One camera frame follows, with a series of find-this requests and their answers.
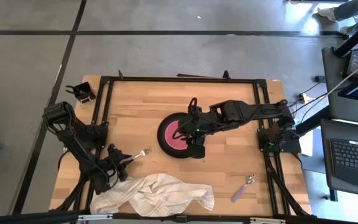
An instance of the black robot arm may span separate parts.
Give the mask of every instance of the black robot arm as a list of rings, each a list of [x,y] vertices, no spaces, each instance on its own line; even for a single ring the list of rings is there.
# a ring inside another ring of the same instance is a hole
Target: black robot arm
[[[117,174],[117,177],[114,177],[115,183],[118,179],[124,181],[127,178],[125,168],[131,161],[122,163],[120,161],[130,155],[123,154],[114,144],[108,147],[109,156],[104,159],[90,152],[91,149],[104,148],[108,133],[107,125],[85,125],[76,118],[73,107],[67,102],[45,108],[44,120],[48,130],[64,143],[78,161],[82,176],[80,184],[83,185],[87,180],[93,180],[95,192],[100,194],[114,186],[114,184],[110,185],[110,178],[114,174]],[[68,208],[73,197],[67,200],[69,202],[63,203],[67,206],[60,207],[60,210]]]
[[[287,100],[275,104],[248,105],[243,101],[227,100],[211,105],[204,113],[197,106],[197,98],[190,101],[188,113],[178,121],[173,139],[185,140],[190,157],[202,158],[204,138],[219,131],[236,129],[253,120],[276,118],[273,126],[265,129],[266,142],[278,144],[285,141],[284,130],[292,128],[294,120],[287,106]]]

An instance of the wooden table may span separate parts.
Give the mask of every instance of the wooden table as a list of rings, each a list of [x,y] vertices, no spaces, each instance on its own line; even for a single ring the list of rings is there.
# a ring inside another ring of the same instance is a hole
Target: wooden table
[[[85,76],[94,92],[98,91],[100,76]],[[284,99],[280,80],[267,80],[269,98],[272,103]],[[107,92],[103,92],[101,108]],[[213,187],[215,206],[208,211],[197,202],[185,210],[187,215],[259,215],[270,216],[269,188],[262,153],[259,151],[256,130],[257,121],[238,129],[207,136],[206,156],[203,159],[176,159],[165,154],[157,142],[160,122],[176,112],[187,112],[192,97],[197,97],[198,106],[209,111],[209,105],[225,100],[242,100],[255,104],[251,84],[240,83],[181,83],[181,82],[114,82],[109,108],[109,134],[107,143],[114,143],[125,154],[138,154],[145,147],[152,152],[127,167],[133,178],[149,174],[166,173],[186,183],[209,184]],[[76,116],[85,124],[91,123],[94,101],[75,106]],[[305,211],[311,213],[305,181],[299,161],[291,154],[281,154],[285,183],[296,201]],[[71,154],[65,156],[60,166],[50,208],[59,206],[77,184],[78,163]],[[250,174],[256,174],[256,183],[248,186],[241,197],[231,202],[231,197],[244,184]],[[85,204],[86,190],[81,206]],[[276,186],[279,211],[283,213],[281,196]],[[121,213],[135,213],[126,202],[119,209]]]

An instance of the utensil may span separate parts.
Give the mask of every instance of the utensil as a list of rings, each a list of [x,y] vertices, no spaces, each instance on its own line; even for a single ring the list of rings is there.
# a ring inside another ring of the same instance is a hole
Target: utensil
[[[232,202],[235,202],[242,194],[242,192],[246,189],[246,186],[249,184],[253,184],[256,180],[256,176],[254,174],[249,175],[246,179],[246,184],[237,191],[237,193],[231,198]]]
[[[141,152],[140,152],[138,155],[136,155],[136,156],[131,156],[130,158],[127,158],[127,159],[123,159],[123,160],[121,160],[119,163],[122,164],[123,162],[136,159],[136,158],[138,158],[139,156],[144,157],[144,156],[146,156],[148,153],[150,153],[150,151],[151,151],[151,148],[143,149],[143,150],[141,150]]]

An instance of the sneaker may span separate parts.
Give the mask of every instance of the sneaker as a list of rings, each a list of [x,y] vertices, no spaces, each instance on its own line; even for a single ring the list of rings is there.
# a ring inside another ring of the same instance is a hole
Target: sneaker
[[[347,31],[347,28],[349,28],[349,27],[341,27],[341,28],[339,29],[339,32],[340,32],[341,34],[343,34],[343,35],[349,35],[349,32]]]
[[[328,20],[330,20],[331,22],[335,22],[335,15],[334,15],[334,8],[329,8],[329,9],[320,9],[317,8],[317,13],[320,16],[326,17]]]

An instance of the gray floor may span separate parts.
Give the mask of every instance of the gray floor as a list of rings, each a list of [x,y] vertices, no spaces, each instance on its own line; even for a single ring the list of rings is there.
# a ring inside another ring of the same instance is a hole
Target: gray floor
[[[0,0],[0,29],[67,29],[80,1]],[[88,1],[81,30],[338,30],[352,19],[332,23],[316,16],[317,7],[337,3],[304,2],[296,6],[273,0],[148,0]],[[0,215],[9,212],[17,181],[33,143],[42,110],[62,61],[67,36],[0,36]],[[332,37],[236,36],[78,36],[62,86],[77,84],[83,75],[169,76],[177,73],[233,78],[274,78],[284,83],[287,99],[323,75],[321,49],[341,45]],[[310,91],[318,96],[320,85]],[[58,101],[75,103],[60,91]],[[45,212],[57,174],[62,144],[45,139],[24,212]],[[357,195],[340,193],[340,202],[321,199],[325,177],[306,173],[313,213],[323,218],[358,221]]]

